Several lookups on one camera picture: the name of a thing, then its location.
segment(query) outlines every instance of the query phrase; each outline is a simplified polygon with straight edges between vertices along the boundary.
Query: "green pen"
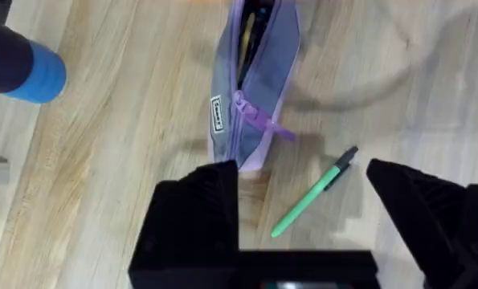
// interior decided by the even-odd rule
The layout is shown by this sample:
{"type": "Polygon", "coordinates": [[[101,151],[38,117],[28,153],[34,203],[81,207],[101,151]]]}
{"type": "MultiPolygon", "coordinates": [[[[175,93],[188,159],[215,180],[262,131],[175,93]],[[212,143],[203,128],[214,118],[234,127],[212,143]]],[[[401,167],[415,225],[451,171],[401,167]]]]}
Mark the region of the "green pen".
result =
{"type": "Polygon", "coordinates": [[[297,203],[288,214],[274,227],[271,237],[276,238],[287,229],[287,227],[296,220],[304,209],[312,203],[313,200],[322,191],[328,190],[333,183],[349,168],[349,163],[357,153],[358,147],[353,146],[339,157],[331,169],[309,190],[309,192],[297,203]]]}

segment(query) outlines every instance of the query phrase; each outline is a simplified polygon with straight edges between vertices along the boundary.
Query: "blue object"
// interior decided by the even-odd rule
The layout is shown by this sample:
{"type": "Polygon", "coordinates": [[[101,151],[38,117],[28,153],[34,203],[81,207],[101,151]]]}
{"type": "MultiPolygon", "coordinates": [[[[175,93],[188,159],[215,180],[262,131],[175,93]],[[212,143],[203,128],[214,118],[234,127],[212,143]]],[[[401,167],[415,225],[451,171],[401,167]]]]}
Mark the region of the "blue object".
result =
{"type": "Polygon", "coordinates": [[[41,44],[30,41],[33,65],[20,87],[5,92],[7,96],[37,104],[52,101],[63,89],[67,73],[62,59],[41,44]]]}

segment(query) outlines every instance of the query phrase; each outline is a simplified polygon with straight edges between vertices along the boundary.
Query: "wood grain surface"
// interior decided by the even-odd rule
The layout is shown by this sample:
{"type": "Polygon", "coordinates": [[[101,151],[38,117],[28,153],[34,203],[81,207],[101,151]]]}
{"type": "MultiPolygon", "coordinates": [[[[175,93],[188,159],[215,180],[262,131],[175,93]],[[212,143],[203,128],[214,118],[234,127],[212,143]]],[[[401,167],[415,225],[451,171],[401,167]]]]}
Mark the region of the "wood grain surface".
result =
{"type": "MultiPolygon", "coordinates": [[[[365,170],[377,157],[478,182],[478,1],[298,4],[303,45],[281,120],[298,137],[276,139],[265,169],[241,176],[241,247],[371,249],[384,288],[420,288],[365,170]],[[350,145],[360,148],[353,169],[271,238],[350,145]]],[[[38,118],[37,107],[0,96],[0,155],[12,164],[0,188],[0,288],[129,288],[155,184],[207,162],[211,68],[229,4],[15,5],[10,25],[58,48],[68,81],[38,118]]]]}

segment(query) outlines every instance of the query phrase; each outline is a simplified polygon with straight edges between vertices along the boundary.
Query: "purple zipper pull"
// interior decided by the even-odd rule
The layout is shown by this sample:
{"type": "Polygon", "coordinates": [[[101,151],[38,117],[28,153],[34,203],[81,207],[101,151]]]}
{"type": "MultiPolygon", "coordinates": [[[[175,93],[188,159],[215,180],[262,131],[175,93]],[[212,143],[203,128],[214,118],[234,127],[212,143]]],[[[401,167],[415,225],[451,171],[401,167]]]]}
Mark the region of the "purple zipper pull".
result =
{"type": "Polygon", "coordinates": [[[242,91],[236,91],[233,94],[233,100],[235,106],[246,121],[260,131],[265,132],[266,130],[271,130],[286,140],[294,141],[296,139],[294,132],[272,121],[272,117],[268,113],[253,107],[250,102],[245,100],[242,91]]]}

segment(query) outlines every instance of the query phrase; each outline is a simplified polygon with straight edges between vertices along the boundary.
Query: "purple pencil case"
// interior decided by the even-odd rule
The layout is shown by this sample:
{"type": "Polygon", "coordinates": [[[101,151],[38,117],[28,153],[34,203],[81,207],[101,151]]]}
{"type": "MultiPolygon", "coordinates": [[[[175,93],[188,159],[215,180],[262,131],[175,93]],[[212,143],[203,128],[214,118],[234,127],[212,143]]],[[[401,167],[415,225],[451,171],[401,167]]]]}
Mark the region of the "purple pencil case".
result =
{"type": "Polygon", "coordinates": [[[251,64],[238,84],[237,67],[245,1],[233,0],[219,41],[210,95],[209,155],[235,160],[240,171],[261,169],[273,135],[295,136],[278,124],[284,93],[300,45],[296,3],[273,0],[251,64]]]}

